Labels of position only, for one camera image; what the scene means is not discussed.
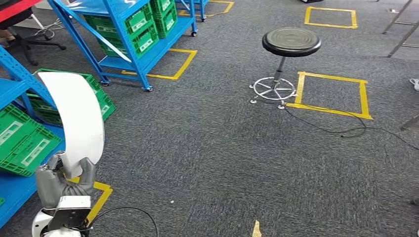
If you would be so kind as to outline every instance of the yellow tape square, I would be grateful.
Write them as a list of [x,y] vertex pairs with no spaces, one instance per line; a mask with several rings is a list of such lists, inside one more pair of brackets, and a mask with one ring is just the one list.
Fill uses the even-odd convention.
[[[163,76],[163,75],[154,75],[154,74],[147,74],[146,76],[151,78],[163,78],[163,79],[170,79],[170,80],[177,80],[182,75],[182,73],[186,70],[186,68],[191,63],[192,59],[195,57],[197,50],[188,50],[188,49],[178,49],[178,48],[170,48],[169,51],[171,52],[179,52],[179,53],[189,53],[188,57],[186,58],[185,62],[182,64],[180,69],[173,75],[173,76]],[[126,70],[122,70],[122,74],[127,75],[137,75],[135,72],[130,72]]]
[[[315,110],[315,111],[331,113],[331,114],[356,116],[363,119],[373,119],[370,116],[370,112],[368,109],[367,90],[365,89],[365,84],[367,84],[368,81],[361,80],[361,79],[354,79],[354,78],[343,78],[343,77],[336,77],[336,76],[329,76],[329,75],[322,75],[322,74],[306,73],[306,72],[298,72],[298,75],[299,77],[298,77],[298,85],[297,85],[297,92],[296,92],[297,97],[295,98],[294,103],[287,103],[286,106],[300,108],[300,109],[307,109],[307,110]],[[304,89],[305,76],[332,79],[332,80],[343,80],[343,81],[358,83],[361,113],[354,113],[354,112],[349,112],[349,111],[345,113],[339,110],[332,110],[332,109],[319,107],[319,106],[307,106],[307,105],[302,104],[301,101],[302,101],[302,92]]]
[[[234,5],[234,2],[233,2],[233,1],[217,1],[217,0],[209,0],[208,2],[214,2],[214,3],[224,3],[224,4],[227,4],[227,7],[224,9],[224,11],[223,11],[223,12],[216,13],[216,14],[212,14],[212,15],[205,15],[205,16],[208,16],[208,17],[211,17],[211,16],[215,16],[215,15],[220,15],[220,14],[227,13],[227,12],[229,12],[229,11],[230,11],[231,7],[233,7],[233,5]],[[178,13],[178,15],[179,15],[179,16],[189,16],[189,13],[188,13],[186,10],[181,10],[181,11]]]
[[[350,26],[343,26],[343,25],[331,25],[331,24],[321,24],[321,23],[311,23],[310,22],[310,13],[311,10],[325,10],[325,11],[347,11],[351,13],[351,25]],[[348,9],[337,9],[337,8],[322,8],[322,7],[313,7],[309,6],[307,7],[305,11],[305,18],[304,18],[304,24],[306,25],[312,25],[312,26],[326,26],[326,27],[336,27],[336,28],[345,28],[345,29],[356,29],[358,28],[358,25],[356,24],[356,11],[355,10],[348,10]]]
[[[73,179],[70,179],[73,183],[78,183],[80,180],[80,177],[76,177]],[[108,200],[109,196],[111,195],[113,189],[111,189],[110,185],[102,184],[99,182],[94,182],[93,188],[103,191],[102,195],[100,195],[99,199],[96,201],[94,206],[92,207],[90,213],[87,216],[87,220],[91,222],[99,213],[100,209],[102,209],[103,205],[105,204],[106,200]]]

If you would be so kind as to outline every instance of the metal table leg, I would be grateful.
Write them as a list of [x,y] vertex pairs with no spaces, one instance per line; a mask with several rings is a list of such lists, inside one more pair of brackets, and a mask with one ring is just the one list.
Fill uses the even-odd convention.
[[406,8],[412,3],[412,1],[413,0],[408,0],[407,1],[407,3],[403,6],[403,8],[400,10],[400,12],[399,12],[399,14],[397,14],[395,17],[394,17],[394,19],[391,21],[391,23],[390,23],[390,25],[388,25],[386,28],[385,28],[385,30],[384,30],[384,32],[383,32],[383,34],[386,34],[389,30],[390,30],[390,28],[391,28],[391,26],[393,25],[393,24],[401,24],[401,25],[411,25],[411,26],[413,26],[414,25],[414,23],[411,23],[411,22],[398,22],[397,21],[397,19],[399,19],[399,17],[402,15],[402,13],[406,10]]
[[419,121],[419,115],[414,117],[413,119],[407,121],[400,129],[402,131],[407,130],[408,128],[412,127],[415,123]]
[[405,34],[405,36],[403,37],[403,39],[399,42],[399,44],[394,47],[394,49],[389,53],[389,55],[387,56],[388,58],[391,58],[391,56],[393,56],[393,54],[400,48],[400,47],[411,47],[411,48],[419,48],[419,45],[416,44],[410,44],[410,43],[405,43],[405,41],[409,38],[409,36],[411,34],[413,34],[413,32],[415,32],[415,30],[418,28],[419,26],[419,21],[415,24],[414,27],[412,27],[410,29],[410,31]]

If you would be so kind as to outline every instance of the black stool seat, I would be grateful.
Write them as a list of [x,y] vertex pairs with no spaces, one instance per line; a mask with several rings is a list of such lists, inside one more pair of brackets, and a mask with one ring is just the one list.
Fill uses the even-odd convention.
[[283,57],[304,57],[319,50],[322,42],[314,32],[294,27],[270,31],[262,45],[269,52]]

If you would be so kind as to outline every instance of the red object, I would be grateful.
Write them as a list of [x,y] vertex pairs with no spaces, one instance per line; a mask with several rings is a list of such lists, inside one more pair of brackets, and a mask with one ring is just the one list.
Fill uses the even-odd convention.
[[42,0],[19,0],[6,8],[0,9],[0,22],[28,9],[40,1]]

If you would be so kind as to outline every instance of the chair base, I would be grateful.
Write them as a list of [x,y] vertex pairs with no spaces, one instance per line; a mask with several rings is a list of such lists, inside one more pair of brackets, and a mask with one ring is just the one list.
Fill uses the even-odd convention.
[[23,53],[25,54],[26,59],[28,62],[33,65],[37,66],[38,62],[32,58],[32,54],[29,52],[31,49],[29,45],[47,45],[47,46],[57,46],[61,50],[65,50],[66,47],[63,45],[60,45],[58,43],[51,43],[51,42],[45,42],[45,41],[39,41],[37,39],[44,38],[45,40],[51,40],[49,37],[47,37],[45,34],[38,34],[36,36],[31,36],[27,38],[22,38],[20,35],[14,34],[15,40],[14,42],[6,48],[7,51],[10,51],[14,48],[22,48]]
[[[282,82],[285,82],[288,88],[280,87],[280,85],[282,85],[281,84]],[[282,78],[279,80],[274,80],[273,77],[262,78],[262,79],[257,80],[254,84],[250,85],[249,88],[253,89],[254,92],[256,93],[256,96],[254,96],[250,100],[250,103],[256,104],[257,103],[256,99],[260,96],[267,100],[281,101],[281,104],[278,106],[278,109],[285,108],[284,100],[293,96],[297,96],[295,93],[294,85],[288,80],[285,80]],[[281,95],[281,93],[284,91],[287,92],[285,96]]]

